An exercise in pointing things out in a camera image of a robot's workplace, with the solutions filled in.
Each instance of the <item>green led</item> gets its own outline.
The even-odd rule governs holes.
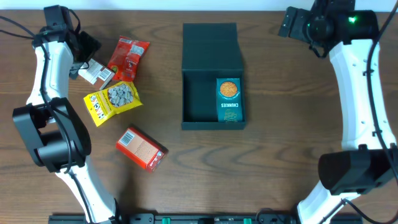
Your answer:
[[[348,18],[348,22],[350,23],[355,23],[355,21],[356,21],[356,16]]]

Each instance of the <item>yellow package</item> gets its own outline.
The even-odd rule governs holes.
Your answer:
[[[84,97],[87,109],[97,127],[113,115],[142,105],[131,82],[119,82],[105,90]]]

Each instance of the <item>table surface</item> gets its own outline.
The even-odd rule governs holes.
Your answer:
[[[42,11],[2,11],[33,32]],[[283,12],[77,11],[82,30],[102,43],[95,58],[106,63],[119,35],[150,42],[135,81],[144,106],[96,127],[83,97],[95,89],[70,81],[69,99],[89,130],[94,165],[126,212],[256,213],[289,210],[318,182],[318,158],[341,150],[338,85],[328,59],[304,43],[277,35]],[[386,14],[378,14],[379,23]],[[182,24],[237,22],[245,66],[248,124],[243,131],[182,131]],[[0,22],[1,29],[23,34]],[[381,40],[380,74],[391,128],[398,133],[398,19]],[[82,213],[69,188],[32,162],[14,127],[13,108],[24,106],[36,58],[29,40],[0,34],[0,223],[46,223],[53,213]],[[135,124],[170,152],[149,174],[115,143]],[[354,202],[386,221],[398,208],[390,181]]]

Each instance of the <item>red box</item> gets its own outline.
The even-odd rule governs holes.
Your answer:
[[[167,149],[154,143],[143,133],[128,128],[116,142],[116,149],[148,172],[155,171],[161,160],[168,153]]]

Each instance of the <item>white wall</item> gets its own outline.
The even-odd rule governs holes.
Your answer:
[[[356,9],[391,11],[396,0],[356,0]],[[310,9],[314,0],[0,0],[0,9],[43,9],[59,4],[70,9],[183,11],[284,11]]]

